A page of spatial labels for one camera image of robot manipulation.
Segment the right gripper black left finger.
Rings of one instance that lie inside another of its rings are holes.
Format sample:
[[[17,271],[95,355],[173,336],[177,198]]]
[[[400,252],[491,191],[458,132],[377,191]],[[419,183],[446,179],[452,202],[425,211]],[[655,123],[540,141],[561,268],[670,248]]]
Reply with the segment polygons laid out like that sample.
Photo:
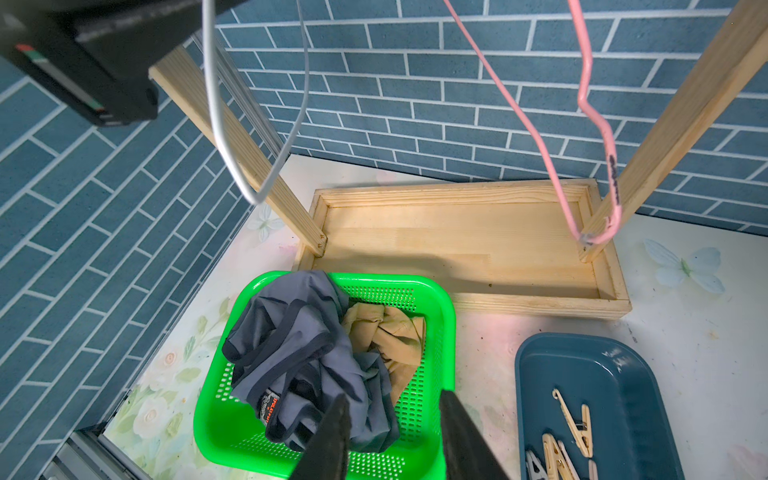
[[[349,464],[350,428],[347,397],[338,396],[289,479],[345,479]]]

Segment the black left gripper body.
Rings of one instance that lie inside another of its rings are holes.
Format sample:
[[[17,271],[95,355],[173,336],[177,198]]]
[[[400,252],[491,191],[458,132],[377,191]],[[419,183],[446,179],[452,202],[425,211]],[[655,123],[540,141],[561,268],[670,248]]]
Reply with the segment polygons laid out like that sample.
[[[202,26],[197,0],[4,1],[1,54],[96,126],[153,120],[149,69]]]

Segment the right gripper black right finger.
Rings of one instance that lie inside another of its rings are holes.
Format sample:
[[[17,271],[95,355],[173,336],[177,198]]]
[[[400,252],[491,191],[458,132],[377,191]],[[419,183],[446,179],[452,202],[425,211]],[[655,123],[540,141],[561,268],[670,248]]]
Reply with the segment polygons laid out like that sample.
[[[441,391],[439,409],[446,478],[507,479],[501,464],[454,391]]]

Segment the dark grey tank top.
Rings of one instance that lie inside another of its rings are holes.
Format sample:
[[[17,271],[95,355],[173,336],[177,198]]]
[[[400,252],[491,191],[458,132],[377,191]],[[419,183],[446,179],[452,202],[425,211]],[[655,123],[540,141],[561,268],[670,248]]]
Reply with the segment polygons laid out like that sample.
[[[265,436],[306,449],[332,403],[347,399],[350,448],[380,453],[400,437],[392,386],[377,351],[356,353],[342,317],[348,295],[322,271],[269,283],[246,305],[222,346],[231,393],[250,405]]]

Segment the wooden clothespin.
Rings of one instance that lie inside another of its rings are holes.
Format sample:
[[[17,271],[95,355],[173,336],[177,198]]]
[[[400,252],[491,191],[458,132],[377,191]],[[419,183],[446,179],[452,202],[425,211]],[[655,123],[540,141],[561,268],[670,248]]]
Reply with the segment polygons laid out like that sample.
[[[561,441],[550,433],[542,435],[545,467],[549,480],[579,480],[580,477]]]
[[[581,417],[577,422],[563,398],[560,390],[554,388],[552,390],[552,396],[559,402],[564,420],[568,426],[568,429],[574,439],[574,442],[582,455],[585,458],[592,459],[594,456],[594,442],[592,433],[591,412],[587,404],[581,405]]]

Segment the tan tank top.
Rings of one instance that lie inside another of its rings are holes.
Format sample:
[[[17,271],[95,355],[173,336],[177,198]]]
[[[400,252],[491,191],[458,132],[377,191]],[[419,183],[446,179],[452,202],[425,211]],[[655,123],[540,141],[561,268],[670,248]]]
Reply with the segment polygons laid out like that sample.
[[[402,310],[379,304],[356,303],[345,313],[342,326],[355,353],[378,351],[389,373],[394,405],[421,365],[426,322]]]

